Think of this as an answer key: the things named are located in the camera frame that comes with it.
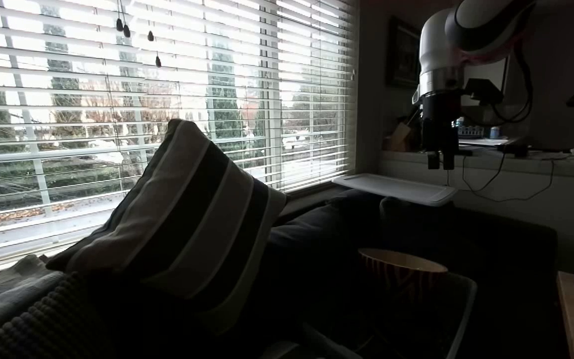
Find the wooden bowl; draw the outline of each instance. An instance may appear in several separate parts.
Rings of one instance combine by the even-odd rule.
[[[376,248],[360,248],[368,277],[378,296],[389,304],[418,304],[448,270],[415,255]]]

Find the white horizontal blind slat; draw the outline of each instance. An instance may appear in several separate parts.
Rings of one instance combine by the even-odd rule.
[[[353,171],[353,2],[124,4],[130,38],[113,0],[0,0],[0,269],[104,223],[170,118],[278,190]]]

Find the robotic arm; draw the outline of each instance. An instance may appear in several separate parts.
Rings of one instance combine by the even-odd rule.
[[[533,7],[535,0],[463,0],[437,12],[422,27],[422,70],[412,102],[422,104],[429,170],[439,169],[440,151],[444,170],[454,168],[458,139],[451,124],[461,116],[460,96],[472,91],[464,86],[464,67],[506,57],[520,40]],[[501,102],[501,96],[494,102]]]

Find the white tray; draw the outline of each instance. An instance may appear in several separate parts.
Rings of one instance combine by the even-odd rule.
[[[384,195],[400,198],[408,202],[424,206],[440,207],[455,195],[453,187],[437,186],[422,182],[407,181],[392,177],[362,173],[360,175],[343,176],[332,180],[335,184]]]

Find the black and white striped cushion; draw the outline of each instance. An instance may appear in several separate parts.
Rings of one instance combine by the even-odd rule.
[[[219,334],[239,315],[285,194],[238,168],[193,122],[169,129],[151,176],[119,205],[120,220],[110,218],[116,226],[80,246],[66,270],[109,270],[167,291]]]

